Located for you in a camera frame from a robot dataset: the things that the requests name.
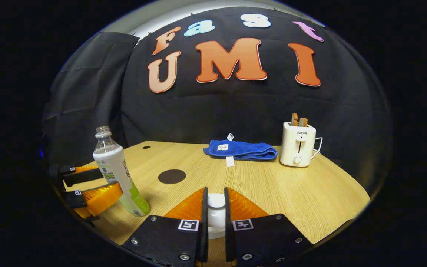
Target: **white letter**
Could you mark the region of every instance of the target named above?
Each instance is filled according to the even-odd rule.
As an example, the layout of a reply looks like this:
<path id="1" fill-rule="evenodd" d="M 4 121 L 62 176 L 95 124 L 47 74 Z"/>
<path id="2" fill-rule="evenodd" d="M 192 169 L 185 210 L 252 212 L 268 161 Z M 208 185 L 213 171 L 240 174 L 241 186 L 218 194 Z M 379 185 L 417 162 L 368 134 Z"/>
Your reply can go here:
<path id="1" fill-rule="evenodd" d="M 268 17 L 261 14 L 243 14 L 240 16 L 242 20 L 245 20 L 244 25 L 246 27 L 258 27 L 266 28 L 271 26 L 271 22 L 268 21 Z"/>

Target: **toaster knob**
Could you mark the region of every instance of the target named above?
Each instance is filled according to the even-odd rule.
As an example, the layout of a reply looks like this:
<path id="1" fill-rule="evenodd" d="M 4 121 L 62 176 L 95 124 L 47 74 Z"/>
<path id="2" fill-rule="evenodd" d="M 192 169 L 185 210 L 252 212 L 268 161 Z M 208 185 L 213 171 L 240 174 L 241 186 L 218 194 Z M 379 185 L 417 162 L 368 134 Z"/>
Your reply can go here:
<path id="1" fill-rule="evenodd" d="M 301 157 L 299 157 L 299 156 L 298 156 L 298 157 L 295 157 L 295 158 L 294 158 L 293 162 L 294 162 L 295 164 L 299 164 L 299 163 L 301 163 L 301 160 L 302 160 L 302 159 L 301 159 Z"/>

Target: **light blue letter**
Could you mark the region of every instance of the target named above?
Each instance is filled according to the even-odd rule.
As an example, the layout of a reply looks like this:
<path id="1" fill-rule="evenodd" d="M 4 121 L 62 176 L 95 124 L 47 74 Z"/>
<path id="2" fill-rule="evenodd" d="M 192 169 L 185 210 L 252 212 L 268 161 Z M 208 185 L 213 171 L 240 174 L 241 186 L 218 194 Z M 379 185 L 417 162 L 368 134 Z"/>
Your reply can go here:
<path id="1" fill-rule="evenodd" d="M 211 20 L 202 20 L 201 22 L 195 22 L 189 26 L 184 36 L 193 36 L 199 32 L 210 32 L 213 29 L 215 29 L 215 26 L 212 26 Z"/>

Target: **folded towel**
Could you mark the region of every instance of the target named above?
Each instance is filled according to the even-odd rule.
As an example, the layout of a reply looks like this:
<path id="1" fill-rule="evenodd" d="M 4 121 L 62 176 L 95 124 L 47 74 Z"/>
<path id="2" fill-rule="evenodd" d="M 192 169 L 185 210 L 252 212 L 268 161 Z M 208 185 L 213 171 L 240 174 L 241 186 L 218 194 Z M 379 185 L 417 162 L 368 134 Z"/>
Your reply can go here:
<path id="1" fill-rule="evenodd" d="M 268 161 L 278 155 L 278 151 L 266 143 L 251 144 L 229 140 L 212 140 L 203 152 L 220 158 L 233 156 L 238 161 Z"/>

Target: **water bottle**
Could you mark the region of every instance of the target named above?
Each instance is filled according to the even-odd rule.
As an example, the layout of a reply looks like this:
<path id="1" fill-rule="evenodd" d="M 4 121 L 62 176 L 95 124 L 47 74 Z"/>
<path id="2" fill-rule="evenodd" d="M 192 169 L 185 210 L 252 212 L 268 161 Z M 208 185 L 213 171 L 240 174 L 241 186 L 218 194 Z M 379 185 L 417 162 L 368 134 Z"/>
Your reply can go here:
<path id="1" fill-rule="evenodd" d="M 123 191 L 120 202 L 126 211 L 133 216 L 144 216 L 150 211 L 149 204 L 139 194 L 138 189 L 132 181 L 126 166 L 123 147 L 117 144 L 111 138 L 111 135 L 112 132 L 110 132 L 108 126 L 96 128 L 95 137 L 98 139 L 98 143 L 96 144 L 95 151 L 93 151 L 93 159 L 108 184 L 120 183 Z"/>

